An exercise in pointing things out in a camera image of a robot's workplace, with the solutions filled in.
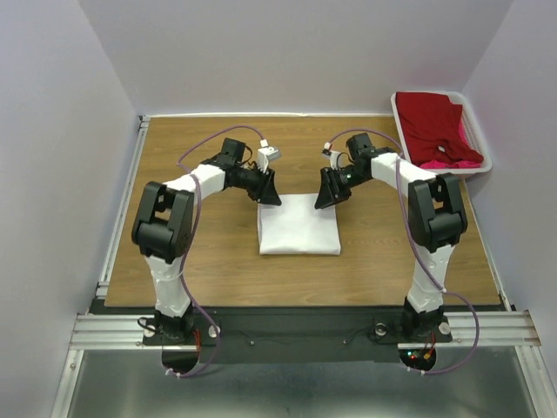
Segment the white t shirt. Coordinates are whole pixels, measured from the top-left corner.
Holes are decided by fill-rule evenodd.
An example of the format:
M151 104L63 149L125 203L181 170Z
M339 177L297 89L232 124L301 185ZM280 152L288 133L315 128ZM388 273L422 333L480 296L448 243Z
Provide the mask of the white t shirt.
M285 194L280 206L258 205L258 246L261 255L341 254L333 206L314 207L317 195Z

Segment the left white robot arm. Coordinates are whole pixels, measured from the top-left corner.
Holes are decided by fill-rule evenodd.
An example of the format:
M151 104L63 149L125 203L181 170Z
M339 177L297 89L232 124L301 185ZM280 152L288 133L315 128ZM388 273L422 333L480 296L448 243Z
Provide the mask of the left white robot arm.
M258 203L280 206L270 163L280 150L262 139L256 159L243 160L247 145L225 138L216 155L194 170L166 183L150 182L143 190L131 230L132 242L150 269L156 294L154 319L141 320L147 333L176 343L193 335L192 300L184 288L184 263L197 231L203 199L238 188Z

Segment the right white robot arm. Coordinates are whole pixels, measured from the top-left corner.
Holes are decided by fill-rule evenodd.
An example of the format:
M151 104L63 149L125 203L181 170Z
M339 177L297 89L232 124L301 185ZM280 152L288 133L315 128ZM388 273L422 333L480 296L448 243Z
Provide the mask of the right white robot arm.
M378 180L397 191L415 258L412 285L405 297L401 333L411 340L438 330L444 321L446 271L468 222L460 183L452 174L436 174L403 159L394 149L372 144L371 131L351 130L346 141L348 165L326 142L322 153L329 165L320 171L315 208L348 200L352 189Z

